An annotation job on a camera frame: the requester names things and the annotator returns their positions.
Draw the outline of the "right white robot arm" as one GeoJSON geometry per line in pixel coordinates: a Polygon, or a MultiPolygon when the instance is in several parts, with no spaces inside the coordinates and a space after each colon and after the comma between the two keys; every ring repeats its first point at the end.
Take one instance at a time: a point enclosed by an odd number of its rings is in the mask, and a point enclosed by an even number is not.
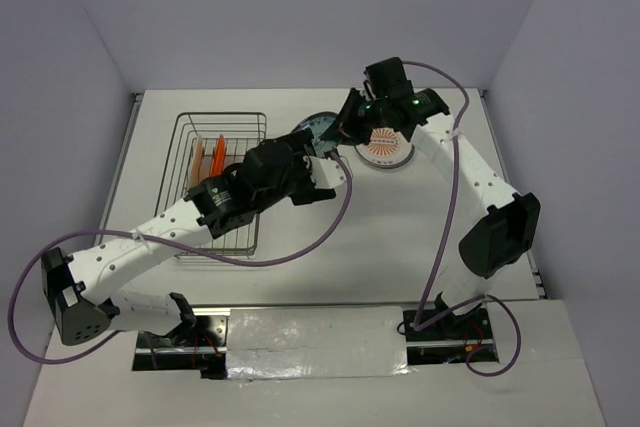
{"type": "Polygon", "coordinates": [[[481,156],[461,131],[464,108],[453,113],[432,89],[415,90],[406,62],[391,57],[367,66],[364,89],[353,89],[326,141],[366,145],[377,128],[400,133],[451,184],[445,226],[432,269],[439,270],[453,224],[463,207],[474,225],[458,244],[458,260],[434,305],[437,331],[456,338],[470,324],[468,312],[487,299],[494,276],[517,262],[533,244],[540,202],[521,194],[481,156]]]}

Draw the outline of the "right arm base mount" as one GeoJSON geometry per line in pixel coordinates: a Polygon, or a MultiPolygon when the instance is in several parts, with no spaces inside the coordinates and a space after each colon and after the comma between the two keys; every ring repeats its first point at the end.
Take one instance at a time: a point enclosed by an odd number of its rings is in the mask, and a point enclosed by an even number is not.
{"type": "Polygon", "coordinates": [[[428,327],[416,331],[414,318],[416,310],[404,310],[403,319],[396,326],[398,334],[407,342],[461,341],[484,343],[493,338],[487,310],[481,305],[464,314],[448,314],[428,327]]]}

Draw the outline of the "orange sunburst plate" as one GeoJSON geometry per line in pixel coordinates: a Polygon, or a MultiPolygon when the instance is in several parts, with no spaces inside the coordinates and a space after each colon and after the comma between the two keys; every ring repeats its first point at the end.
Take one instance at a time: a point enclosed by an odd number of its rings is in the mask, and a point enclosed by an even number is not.
{"type": "Polygon", "coordinates": [[[406,165],[414,156],[414,146],[391,128],[372,131],[368,144],[355,146],[355,152],[368,166],[390,170],[406,165]]]}

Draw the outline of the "green plate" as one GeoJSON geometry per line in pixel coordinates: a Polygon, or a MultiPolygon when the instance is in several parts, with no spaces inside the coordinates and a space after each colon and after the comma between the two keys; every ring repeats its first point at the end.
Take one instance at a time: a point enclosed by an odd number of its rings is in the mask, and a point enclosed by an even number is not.
{"type": "Polygon", "coordinates": [[[322,135],[333,124],[337,118],[337,113],[331,111],[321,111],[303,119],[293,128],[293,132],[310,130],[313,139],[312,146],[317,157],[326,158],[337,148],[335,141],[323,140],[322,135]]]}

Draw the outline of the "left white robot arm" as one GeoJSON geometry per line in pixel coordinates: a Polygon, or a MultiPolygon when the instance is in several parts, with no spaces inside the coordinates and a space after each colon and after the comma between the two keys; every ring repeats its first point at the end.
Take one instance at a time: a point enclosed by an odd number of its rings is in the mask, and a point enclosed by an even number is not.
{"type": "Polygon", "coordinates": [[[184,295],[150,296],[125,286],[178,252],[204,255],[205,245],[284,199],[295,206],[331,200],[347,180],[337,155],[317,156],[304,130],[259,143],[130,231],[109,231],[101,244],[74,253],[47,249],[40,257],[43,290],[62,343],[77,346],[123,329],[132,316],[135,329],[157,328],[171,344],[187,344],[197,319],[184,295]]]}

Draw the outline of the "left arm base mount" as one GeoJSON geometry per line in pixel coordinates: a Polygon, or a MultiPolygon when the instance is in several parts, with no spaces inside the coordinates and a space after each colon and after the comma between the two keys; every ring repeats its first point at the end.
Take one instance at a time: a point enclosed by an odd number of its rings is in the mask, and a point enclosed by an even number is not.
{"type": "Polygon", "coordinates": [[[180,340],[140,332],[137,336],[134,372],[189,372],[201,379],[226,380],[230,311],[200,309],[196,325],[180,340]]]}

